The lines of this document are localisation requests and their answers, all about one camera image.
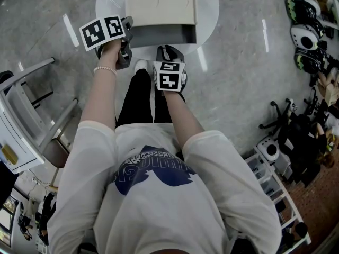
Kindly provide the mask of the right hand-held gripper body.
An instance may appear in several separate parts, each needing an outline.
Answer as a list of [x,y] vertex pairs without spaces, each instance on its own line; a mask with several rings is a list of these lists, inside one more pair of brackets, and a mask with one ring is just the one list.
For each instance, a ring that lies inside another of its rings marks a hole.
[[159,91],[182,92],[188,75],[185,62],[171,62],[165,52],[166,61],[154,61],[152,65],[156,88]]

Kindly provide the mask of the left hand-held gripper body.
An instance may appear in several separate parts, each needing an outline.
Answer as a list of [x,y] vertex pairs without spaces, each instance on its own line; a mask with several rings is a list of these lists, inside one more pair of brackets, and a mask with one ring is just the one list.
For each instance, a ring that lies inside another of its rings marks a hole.
[[103,46],[116,39],[122,40],[116,69],[128,68],[132,58],[130,41],[133,38],[131,29],[123,26],[123,18],[119,15],[99,17],[79,28],[86,51],[94,50],[101,57]]

